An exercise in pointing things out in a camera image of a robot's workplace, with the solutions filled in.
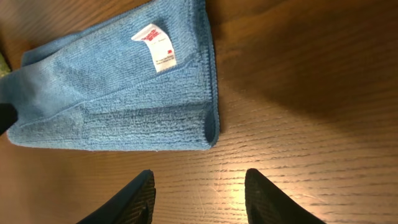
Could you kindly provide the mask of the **blue microfiber cloth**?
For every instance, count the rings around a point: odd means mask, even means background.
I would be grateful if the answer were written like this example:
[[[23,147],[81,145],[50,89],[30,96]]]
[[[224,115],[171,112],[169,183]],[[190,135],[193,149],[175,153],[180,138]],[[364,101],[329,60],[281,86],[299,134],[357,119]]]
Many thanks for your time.
[[[220,133],[204,1],[151,1],[22,57],[1,79],[13,144],[87,151],[207,150]]]

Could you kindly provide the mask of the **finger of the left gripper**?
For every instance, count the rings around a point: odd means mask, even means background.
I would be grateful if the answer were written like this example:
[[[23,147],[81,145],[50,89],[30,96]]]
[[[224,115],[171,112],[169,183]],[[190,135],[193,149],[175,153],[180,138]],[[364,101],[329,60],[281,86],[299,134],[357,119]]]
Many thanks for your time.
[[[16,121],[18,113],[9,103],[0,104],[0,135],[4,134]]]

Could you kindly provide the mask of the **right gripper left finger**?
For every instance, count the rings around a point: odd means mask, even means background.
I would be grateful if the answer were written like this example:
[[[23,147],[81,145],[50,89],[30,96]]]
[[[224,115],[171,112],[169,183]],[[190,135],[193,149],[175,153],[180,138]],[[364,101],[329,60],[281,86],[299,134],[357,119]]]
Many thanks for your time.
[[[78,224],[151,224],[155,196],[154,173],[144,170]]]

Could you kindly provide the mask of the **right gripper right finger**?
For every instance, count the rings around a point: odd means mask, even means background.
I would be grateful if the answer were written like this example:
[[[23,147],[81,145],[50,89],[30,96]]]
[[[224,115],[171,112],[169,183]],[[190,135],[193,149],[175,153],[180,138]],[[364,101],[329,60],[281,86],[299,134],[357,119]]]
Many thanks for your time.
[[[246,171],[244,186],[249,224],[325,224],[294,202],[257,169]]]

